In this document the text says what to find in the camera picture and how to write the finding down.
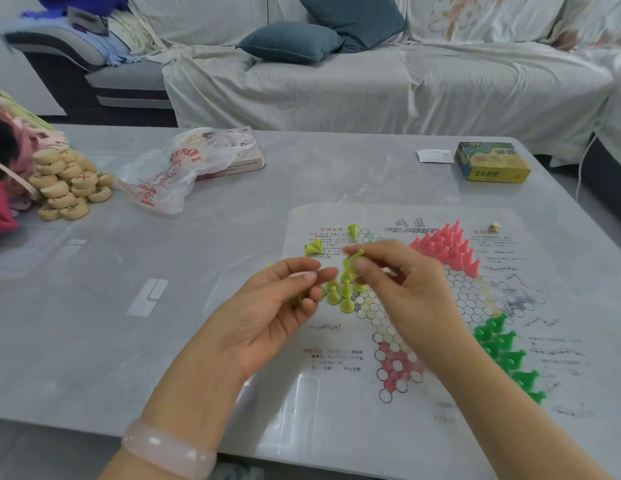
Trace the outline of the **cluster of dark green pawns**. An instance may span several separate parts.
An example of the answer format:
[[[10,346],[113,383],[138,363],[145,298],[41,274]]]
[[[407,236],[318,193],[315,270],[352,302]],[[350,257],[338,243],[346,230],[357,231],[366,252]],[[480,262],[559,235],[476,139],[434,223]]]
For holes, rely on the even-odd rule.
[[[491,359],[514,380],[514,382],[541,405],[547,398],[547,393],[536,386],[541,374],[537,370],[527,371],[523,368],[528,353],[524,349],[515,349],[517,338],[515,330],[507,330],[509,316],[506,313],[495,315],[477,325],[473,329],[473,336],[491,357]]]

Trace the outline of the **small blue-grey cushion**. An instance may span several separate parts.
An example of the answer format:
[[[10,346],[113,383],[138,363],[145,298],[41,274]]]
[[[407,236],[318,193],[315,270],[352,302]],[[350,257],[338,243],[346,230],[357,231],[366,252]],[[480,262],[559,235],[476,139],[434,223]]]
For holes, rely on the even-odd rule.
[[[316,64],[344,42],[345,36],[322,25],[280,21],[253,31],[235,48],[264,61]]]

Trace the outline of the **clear plastic bag red print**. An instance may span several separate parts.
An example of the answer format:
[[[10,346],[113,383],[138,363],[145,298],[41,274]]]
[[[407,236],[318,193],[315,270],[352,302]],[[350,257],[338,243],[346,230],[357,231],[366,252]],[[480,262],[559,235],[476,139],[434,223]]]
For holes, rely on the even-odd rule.
[[[199,127],[175,136],[123,167],[119,185],[132,200],[160,214],[182,212],[199,175],[228,168],[240,147],[257,143],[250,127]]]

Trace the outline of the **person's right hand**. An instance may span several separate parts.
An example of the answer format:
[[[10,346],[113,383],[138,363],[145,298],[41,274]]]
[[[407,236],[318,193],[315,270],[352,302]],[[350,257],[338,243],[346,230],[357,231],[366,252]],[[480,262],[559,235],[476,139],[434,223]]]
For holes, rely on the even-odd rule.
[[[384,265],[387,284],[369,287],[420,359],[443,357],[444,347],[455,348],[472,339],[437,259],[394,240],[346,246],[344,253],[349,257],[360,249],[362,257]]]

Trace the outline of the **white sofa cover sheet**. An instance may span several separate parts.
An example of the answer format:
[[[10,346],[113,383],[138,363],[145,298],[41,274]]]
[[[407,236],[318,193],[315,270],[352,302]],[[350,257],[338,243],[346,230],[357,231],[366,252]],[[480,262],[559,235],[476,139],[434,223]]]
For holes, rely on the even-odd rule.
[[[555,165],[621,161],[621,0],[395,0],[405,30],[316,64],[235,46],[299,0],[129,0],[182,128],[511,137]]]

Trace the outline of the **large blue-grey cushion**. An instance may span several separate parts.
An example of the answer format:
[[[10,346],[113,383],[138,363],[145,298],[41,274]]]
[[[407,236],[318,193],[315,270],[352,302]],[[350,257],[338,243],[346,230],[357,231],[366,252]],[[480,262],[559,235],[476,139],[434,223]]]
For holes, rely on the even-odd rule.
[[[343,37],[340,54],[378,47],[406,27],[395,0],[299,0],[320,25]]]

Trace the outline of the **person's right forearm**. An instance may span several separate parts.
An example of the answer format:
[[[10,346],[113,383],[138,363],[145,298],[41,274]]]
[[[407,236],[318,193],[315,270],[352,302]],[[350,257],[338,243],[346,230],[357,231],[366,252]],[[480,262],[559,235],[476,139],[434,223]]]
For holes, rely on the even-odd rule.
[[[413,348],[455,401],[499,480],[611,480],[495,364],[459,316],[418,332]]]

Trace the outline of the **person's left forearm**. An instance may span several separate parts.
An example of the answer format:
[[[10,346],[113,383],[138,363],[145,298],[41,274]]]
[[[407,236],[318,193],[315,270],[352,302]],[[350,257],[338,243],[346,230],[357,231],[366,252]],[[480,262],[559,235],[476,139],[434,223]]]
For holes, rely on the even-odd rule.
[[[212,347],[184,350],[98,480],[207,480],[245,382],[223,369]]]

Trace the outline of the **grey and black sofa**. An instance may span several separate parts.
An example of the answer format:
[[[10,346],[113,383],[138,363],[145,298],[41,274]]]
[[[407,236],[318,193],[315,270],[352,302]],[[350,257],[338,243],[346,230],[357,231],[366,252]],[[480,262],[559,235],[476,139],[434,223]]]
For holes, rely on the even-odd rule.
[[[70,123],[178,126],[161,64],[143,57],[112,65],[85,34],[59,26],[9,29],[2,38],[23,53]]]

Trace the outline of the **pink flat box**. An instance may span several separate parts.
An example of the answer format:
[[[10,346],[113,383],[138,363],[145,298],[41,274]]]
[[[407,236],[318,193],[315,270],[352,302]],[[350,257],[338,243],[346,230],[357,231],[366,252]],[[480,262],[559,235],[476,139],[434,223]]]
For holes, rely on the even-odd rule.
[[[248,173],[251,171],[257,171],[264,169],[266,166],[266,160],[259,149],[257,143],[252,143],[248,146],[240,147],[235,159],[231,165],[221,171],[211,174],[199,175],[195,181],[200,182],[203,180],[210,180],[213,178],[226,177],[231,175],[238,175],[242,173]]]

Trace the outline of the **person's left hand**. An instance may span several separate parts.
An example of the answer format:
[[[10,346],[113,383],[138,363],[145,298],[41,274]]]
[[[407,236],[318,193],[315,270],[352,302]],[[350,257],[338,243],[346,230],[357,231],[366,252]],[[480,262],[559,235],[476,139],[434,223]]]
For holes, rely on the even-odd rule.
[[[203,330],[223,356],[224,371],[245,382],[273,359],[291,337],[317,311],[323,299],[322,284],[334,280],[335,267],[316,272],[271,275],[258,272],[208,318]],[[291,298],[307,292],[301,306]]]

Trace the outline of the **yellow and green game box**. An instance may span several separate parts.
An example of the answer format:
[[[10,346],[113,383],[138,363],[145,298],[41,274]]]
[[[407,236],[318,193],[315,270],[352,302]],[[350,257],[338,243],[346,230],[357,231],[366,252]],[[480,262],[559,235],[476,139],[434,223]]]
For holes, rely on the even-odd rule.
[[[469,182],[522,184],[531,173],[528,161],[511,143],[460,142],[455,159]]]

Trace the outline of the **pile of wooden chess discs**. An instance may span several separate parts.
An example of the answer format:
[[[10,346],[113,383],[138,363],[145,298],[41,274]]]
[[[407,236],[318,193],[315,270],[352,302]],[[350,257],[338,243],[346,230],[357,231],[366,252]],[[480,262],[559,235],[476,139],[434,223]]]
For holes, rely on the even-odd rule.
[[[28,182],[42,202],[37,215],[45,222],[81,219],[91,203],[113,196],[114,175],[72,148],[38,150],[33,160],[36,171]]]

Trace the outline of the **plastic checkers board sheet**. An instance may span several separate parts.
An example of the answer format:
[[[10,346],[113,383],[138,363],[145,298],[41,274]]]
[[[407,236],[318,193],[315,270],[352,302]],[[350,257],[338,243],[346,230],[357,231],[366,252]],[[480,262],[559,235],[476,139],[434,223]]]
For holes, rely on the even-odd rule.
[[[318,259],[343,272],[347,226],[360,242],[396,239],[460,220],[480,277],[444,266],[471,333],[495,315],[509,316],[515,349],[528,355],[547,393],[541,406],[576,441],[621,478],[610,447],[609,405],[599,389],[602,339],[573,313],[573,295],[521,220],[502,209],[309,203],[289,213],[282,258],[323,240]],[[501,225],[498,234],[489,225]],[[384,480],[492,480],[491,466],[457,405],[400,337],[375,294],[375,316],[359,319],[322,302],[318,313],[242,391],[220,452],[378,477]]]

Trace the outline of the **pile of pink clothes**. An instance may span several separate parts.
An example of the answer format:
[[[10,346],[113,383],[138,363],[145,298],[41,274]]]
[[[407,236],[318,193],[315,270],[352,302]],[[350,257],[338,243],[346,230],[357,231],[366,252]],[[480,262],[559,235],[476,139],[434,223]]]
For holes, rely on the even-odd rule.
[[[43,201],[37,165],[63,161],[64,133],[0,90],[0,235],[19,227],[19,213]]]

